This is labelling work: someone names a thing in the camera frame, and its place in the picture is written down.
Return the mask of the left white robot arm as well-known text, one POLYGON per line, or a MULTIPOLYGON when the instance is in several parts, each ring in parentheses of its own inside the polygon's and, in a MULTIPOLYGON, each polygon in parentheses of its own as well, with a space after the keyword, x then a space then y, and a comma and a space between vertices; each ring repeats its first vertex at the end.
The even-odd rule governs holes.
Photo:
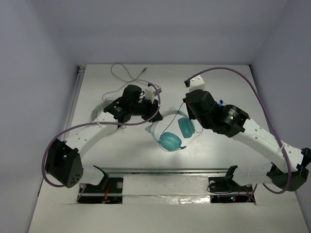
POLYGON ((48 144, 42 159, 43 179, 53 187, 71 188, 83 175, 83 156, 103 137, 122 126, 132 126, 132 116, 146 122, 162 120, 161 87, 152 83, 142 90, 129 84, 121 97, 104 101, 92 112, 92 121, 70 127, 57 134, 48 144))

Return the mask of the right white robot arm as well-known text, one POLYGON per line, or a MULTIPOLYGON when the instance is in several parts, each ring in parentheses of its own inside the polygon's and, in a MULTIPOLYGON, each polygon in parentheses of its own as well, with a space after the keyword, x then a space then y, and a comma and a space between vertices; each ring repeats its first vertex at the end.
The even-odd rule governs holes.
POLYGON ((191 119, 204 129, 241 142, 269 160, 265 165, 231 166, 224 184, 235 191, 253 183, 272 183, 280 189, 296 191, 308 178, 306 166, 311 161, 308 148, 297 149, 259 126, 245 111, 235 105, 219 105, 208 91, 194 90, 183 99, 191 119))

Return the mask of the teal cat-ear headphones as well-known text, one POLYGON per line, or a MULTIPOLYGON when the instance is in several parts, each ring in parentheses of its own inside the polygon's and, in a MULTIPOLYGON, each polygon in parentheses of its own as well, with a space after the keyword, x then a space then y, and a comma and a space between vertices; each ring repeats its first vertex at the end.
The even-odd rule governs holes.
MULTIPOLYGON (((183 112, 180 110, 182 105, 180 105, 179 109, 176 109, 174 107, 171 107, 169 110, 162 113, 163 118, 168 116, 174 116, 173 120, 176 118, 176 116, 181 116, 180 119, 178 119, 178 126, 180 129, 180 132, 183 136, 183 138, 191 138, 193 134, 195 133, 195 125, 193 121, 183 112)), ((186 146, 182 145, 182 140, 179 136, 177 136, 174 133, 166 131, 171 123, 165 128, 165 130, 161 133, 159 137, 156 137, 156 127, 158 125, 157 122, 153 122, 150 126, 145 128, 145 131, 149 133, 153 140, 160 146, 161 149, 163 149, 166 152, 173 152, 177 150, 184 150, 186 146)))

